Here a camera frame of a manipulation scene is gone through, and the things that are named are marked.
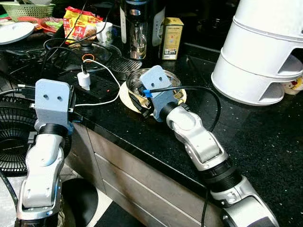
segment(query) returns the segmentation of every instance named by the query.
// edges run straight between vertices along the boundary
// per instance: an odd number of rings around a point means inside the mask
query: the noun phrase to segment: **floor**
[[[63,181],[67,181],[73,178],[81,178],[79,174],[69,168],[67,165],[64,165],[60,176]],[[21,187],[21,183],[25,177],[9,177],[9,181],[12,184],[17,196],[19,197],[19,190]],[[100,220],[102,215],[106,212],[108,207],[112,204],[112,200],[107,197],[104,193],[98,190],[98,208],[97,211],[89,222],[87,227],[93,227]],[[1,227],[13,227],[16,220],[16,211],[12,201],[12,198],[3,183],[0,180],[0,226]]]

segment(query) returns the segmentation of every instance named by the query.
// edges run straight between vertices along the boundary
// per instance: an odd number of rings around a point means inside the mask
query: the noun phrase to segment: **black granite countertop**
[[[16,50],[18,45],[33,48],[17,42],[0,49]],[[210,75],[219,53],[191,45],[181,50],[177,61],[164,61],[161,66],[175,73],[183,85],[213,88]],[[194,65],[191,68],[189,58]],[[242,105],[216,93],[222,113],[214,135],[270,206],[280,226],[303,226],[303,92],[285,95],[280,103],[266,107]],[[79,96],[77,103],[83,102]],[[187,104],[209,128],[216,114],[215,100],[201,91],[187,91]],[[79,107],[75,113],[88,128],[204,196],[205,189],[183,144],[166,124],[151,117],[144,119],[119,99],[108,105]]]

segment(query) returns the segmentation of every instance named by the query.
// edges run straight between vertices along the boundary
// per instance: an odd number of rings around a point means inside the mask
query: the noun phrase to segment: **cup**
[[[103,29],[104,24],[105,22],[96,23],[97,32]],[[107,46],[113,42],[112,28],[113,24],[107,22],[103,31],[97,34],[97,39],[102,45]]]

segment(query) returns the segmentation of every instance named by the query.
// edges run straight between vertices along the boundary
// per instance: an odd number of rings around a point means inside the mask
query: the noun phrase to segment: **fan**
[[[28,137],[37,120],[29,106],[32,101],[24,98],[0,96],[0,169],[5,176],[27,174],[25,157],[29,148]],[[71,149],[71,137],[66,136],[64,156]]]

